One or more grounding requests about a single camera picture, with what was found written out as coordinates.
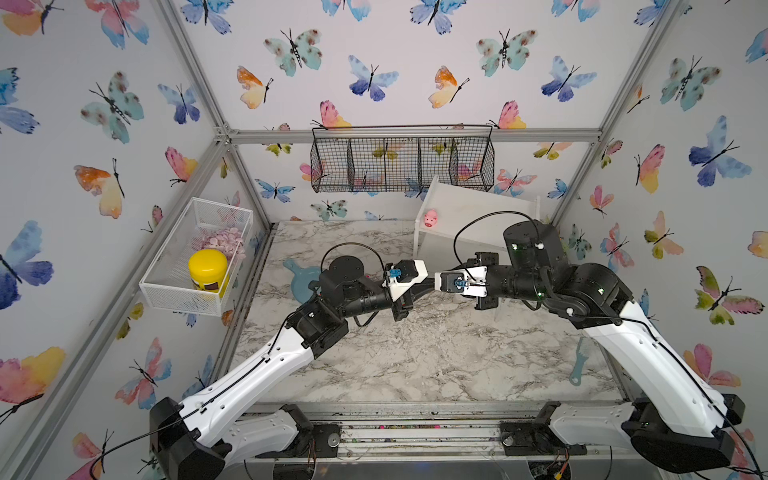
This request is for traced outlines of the pink pig toy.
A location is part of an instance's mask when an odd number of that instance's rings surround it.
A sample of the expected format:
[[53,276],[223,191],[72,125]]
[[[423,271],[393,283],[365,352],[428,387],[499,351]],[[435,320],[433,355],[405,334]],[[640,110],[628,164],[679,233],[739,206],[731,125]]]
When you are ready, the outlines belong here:
[[435,209],[428,210],[423,216],[423,225],[426,228],[433,228],[438,222],[438,213]]

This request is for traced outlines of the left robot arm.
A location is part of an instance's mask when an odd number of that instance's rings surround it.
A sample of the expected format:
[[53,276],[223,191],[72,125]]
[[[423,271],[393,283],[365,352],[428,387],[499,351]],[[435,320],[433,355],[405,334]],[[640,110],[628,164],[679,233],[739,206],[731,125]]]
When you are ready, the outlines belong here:
[[289,313],[278,332],[242,365],[181,402],[150,411],[150,449],[168,479],[215,479],[252,457],[308,455],[314,426],[296,405],[253,420],[243,414],[282,380],[309,365],[349,331],[348,322],[391,310],[407,316],[438,277],[422,260],[402,260],[373,280],[360,259],[341,256],[311,283],[311,298]]

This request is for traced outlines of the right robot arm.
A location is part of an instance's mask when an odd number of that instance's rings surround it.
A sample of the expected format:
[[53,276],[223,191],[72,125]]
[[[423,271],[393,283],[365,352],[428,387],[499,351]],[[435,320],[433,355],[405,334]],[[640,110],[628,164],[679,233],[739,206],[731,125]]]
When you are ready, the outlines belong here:
[[509,264],[479,252],[465,267],[436,275],[439,290],[474,297],[479,310],[501,298],[535,302],[607,351],[641,391],[613,407],[550,402],[537,418],[543,437],[561,447],[631,448],[676,474],[732,466],[743,401],[718,392],[686,364],[616,273],[570,263],[557,229],[538,220],[508,227],[503,240]]

